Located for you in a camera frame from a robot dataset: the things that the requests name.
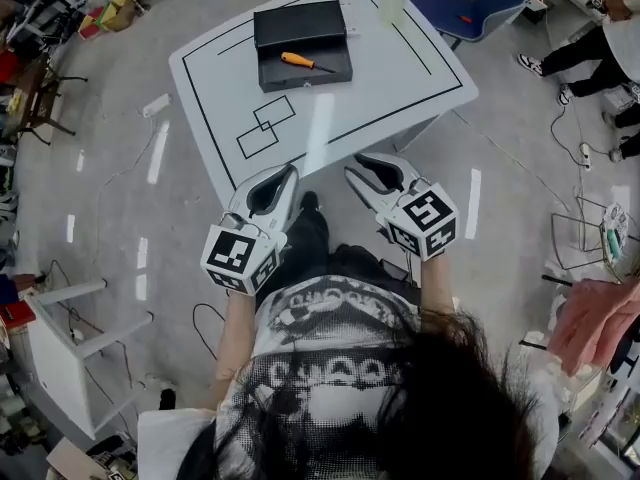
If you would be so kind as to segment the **person's black white printed shirt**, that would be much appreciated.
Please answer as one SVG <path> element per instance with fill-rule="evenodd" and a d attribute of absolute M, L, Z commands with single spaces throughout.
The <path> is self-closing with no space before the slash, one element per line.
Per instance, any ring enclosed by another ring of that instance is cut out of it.
<path fill-rule="evenodd" d="M 542 480 L 552 390 L 463 313 L 317 276 L 269 295 L 214 409 L 138 423 L 139 480 Z"/>

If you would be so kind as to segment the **person's left forearm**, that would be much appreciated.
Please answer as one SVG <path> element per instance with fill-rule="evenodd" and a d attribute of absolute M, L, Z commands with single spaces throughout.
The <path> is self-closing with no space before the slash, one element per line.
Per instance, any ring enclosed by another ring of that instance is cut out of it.
<path fill-rule="evenodd" d="M 208 409 L 218 408 L 232 380 L 251 358 L 255 343 L 255 313 L 254 297 L 237 292 L 230 294 Z"/>

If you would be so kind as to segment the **translucent pale green cup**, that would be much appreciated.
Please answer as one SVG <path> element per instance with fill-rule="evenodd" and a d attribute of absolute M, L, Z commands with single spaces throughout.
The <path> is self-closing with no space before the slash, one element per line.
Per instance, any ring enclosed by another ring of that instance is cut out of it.
<path fill-rule="evenodd" d="M 381 21 L 385 24 L 398 25 L 404 15 L 405 0 L 378 0 L 378 11 Z"/>

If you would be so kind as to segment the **black drawer box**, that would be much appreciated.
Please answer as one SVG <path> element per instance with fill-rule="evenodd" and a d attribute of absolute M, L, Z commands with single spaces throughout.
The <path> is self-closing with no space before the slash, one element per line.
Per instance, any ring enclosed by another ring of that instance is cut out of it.
<path fill-rule="evenodd" d="M 352 80 L 347 29 L 338 1 L 280 7 L 254 14 L 258 82 L 265 93 Z M 292 52 L 335 70 L 326 73 L 281 61 Z"/>

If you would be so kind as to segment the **patterned round tray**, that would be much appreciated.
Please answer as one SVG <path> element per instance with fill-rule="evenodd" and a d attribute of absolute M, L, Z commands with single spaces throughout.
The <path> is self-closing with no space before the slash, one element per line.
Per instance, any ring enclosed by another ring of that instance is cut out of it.
<path fill-rule="evenodd" d="M 628 214 L 619 203 L 614 202 L 605 208 L 602 219 L 603 246 L 611 265 L 616 265 L 623 257 L 628 225 Z"/>

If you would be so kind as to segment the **person's black trousers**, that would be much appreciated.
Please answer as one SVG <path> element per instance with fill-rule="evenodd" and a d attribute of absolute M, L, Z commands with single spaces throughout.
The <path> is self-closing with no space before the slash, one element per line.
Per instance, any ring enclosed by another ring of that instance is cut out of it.
<path fill-rule="evenodd" d="M 341 275 L 390 291 L 411 304 L 420 302 L 418 288 L 392 277 L 364 247 L 342 244 L 330 252 L 328 225 L 319 210 L 303 210 L 287 231 L 287 238 L 290 248 L 272 276 L 277 289 L 319 275 Z"/>

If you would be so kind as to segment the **red book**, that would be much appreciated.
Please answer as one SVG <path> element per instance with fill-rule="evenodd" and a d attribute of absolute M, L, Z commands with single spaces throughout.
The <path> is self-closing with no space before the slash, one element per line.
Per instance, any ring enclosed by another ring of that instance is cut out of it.
<path fill-rule="evenodd" d="M 36 319 L 36 315 L 26 301 L 0 304 L 0 320 L 7 330 L 23 327 Z"/>

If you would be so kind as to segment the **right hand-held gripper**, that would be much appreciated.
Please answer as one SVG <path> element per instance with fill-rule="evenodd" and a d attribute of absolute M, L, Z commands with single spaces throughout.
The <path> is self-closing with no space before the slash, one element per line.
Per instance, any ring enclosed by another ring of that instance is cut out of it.
<path fill-rule="evenodd" d="M 355 161 L 372 172 L 385 190 L 378 188 L 354 168 L 345 167 L 350 188 L 386 230 L 392 244 L 427 261 L 451 245 L 459 235 L 459 211 L 439 183 L 423 180 L 398 197 L 420 177 L 406 159 L 386 153 L 357 153 Z"/>

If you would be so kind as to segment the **black metal chair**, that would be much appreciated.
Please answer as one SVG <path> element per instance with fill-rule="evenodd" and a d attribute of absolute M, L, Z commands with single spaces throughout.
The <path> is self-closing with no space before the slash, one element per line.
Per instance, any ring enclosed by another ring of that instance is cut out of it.
<path fill-rule="evenodd" d="M 1 138 L 6 143 L 16 143 L 22 133 L 31 133 L 41 143 L 50 145 L 37 132 L 42 125 L 50 126 L 69 136 L 76 133 L 52 117 L 56 100 L 61 96 L 59 89 L 63 82 L 82 81 L 88 78 L 79 76 L 60 76 L 51 66 L 51 57 L 41 54 L 21 73 L 13 85 L 14 93 L 19 95 L 18 105 L 13 113 L 7 113 Z"/>

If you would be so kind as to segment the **orange handled screwdriver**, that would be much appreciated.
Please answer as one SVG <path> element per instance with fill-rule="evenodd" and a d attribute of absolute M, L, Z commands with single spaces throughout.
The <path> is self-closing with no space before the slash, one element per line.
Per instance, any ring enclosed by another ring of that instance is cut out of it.
<path fill-rule="evenodd" d="M 282 52 L 280 55 L 280 59 L 282 62 L 289 65 L 303 67 L 309 70 L 320 70 L 326 73 L 335 73 L 335 70 L 331 68 L 323 67 L 319 65 L 316 61 L 308 59 L 296 53 Z"/>

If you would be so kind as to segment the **white table with black lines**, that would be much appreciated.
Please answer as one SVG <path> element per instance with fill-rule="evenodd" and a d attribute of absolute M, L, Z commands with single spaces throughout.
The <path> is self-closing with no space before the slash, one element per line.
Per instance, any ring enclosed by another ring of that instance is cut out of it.
<path fill-rule="evenodd" d="M 385 21 L 384 0 L 271 0 L 270 8 L 337 1 L 356 31 L 347 82 L 264 92 L 252 11 L 175 51 L 177 93 L 222 204 L 238 185 L 290 163 L 308 175 L 476 98 L 450 47 L 410 2 Z"/>

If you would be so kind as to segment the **pink jacket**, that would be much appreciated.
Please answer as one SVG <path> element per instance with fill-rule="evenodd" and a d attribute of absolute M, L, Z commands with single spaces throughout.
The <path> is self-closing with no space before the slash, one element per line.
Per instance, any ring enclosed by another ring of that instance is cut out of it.
<path fill-rule="evenodd" d="M 561 361 L 569 377 L 585 364 L 605 368 L 639 316 L 640 280 L 615 284 L 583 279 L 571 287 L 547 351 Z"/>

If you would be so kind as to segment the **person's right forearm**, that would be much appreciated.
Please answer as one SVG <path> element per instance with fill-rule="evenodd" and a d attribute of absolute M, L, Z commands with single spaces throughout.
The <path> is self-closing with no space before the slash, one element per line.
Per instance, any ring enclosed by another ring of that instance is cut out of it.
<path fill-rule="evenodd" d="M 423 261 L 420 266 L 420 307 L 440 314 L 455 312 L 450 265 L 445 253 Z"/>

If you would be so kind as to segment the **plain white table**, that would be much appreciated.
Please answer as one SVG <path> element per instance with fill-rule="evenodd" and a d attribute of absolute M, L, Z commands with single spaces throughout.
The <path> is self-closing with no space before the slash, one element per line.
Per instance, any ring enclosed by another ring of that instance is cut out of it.
<path fill-rule="evenodd" d="M 112 405 L 101 421 L 95 422 L 88 395 L 86 362 L 91 356 L 151 324 L 154 315 L 147 312 L 124 326 L 76 345 L 49 315 L 46 307 L 106 287 L 107 282 L 102 279 L 24 297 L 35 314 L 35 319 L 27 324 L 27 330 L 38 382 L 64 415 L 92 440 L 122 410 L 133 404 L 143 392 L 144 385 L 139 382 L 126 398 Z"/>

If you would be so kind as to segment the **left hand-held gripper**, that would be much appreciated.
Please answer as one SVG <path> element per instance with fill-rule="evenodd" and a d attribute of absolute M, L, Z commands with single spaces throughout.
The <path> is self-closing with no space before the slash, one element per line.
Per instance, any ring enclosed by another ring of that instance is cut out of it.
<path fill-rule="evenodd" d="M 260 291 L 281 264 L 280 253 L 287 244 L 282 230 L 291 216 L 298 182 L 295 166 L 275 166 L 238 186 L 229 211 L 210 226 L 200 259 L 214 284 L 247 296 Z"/>

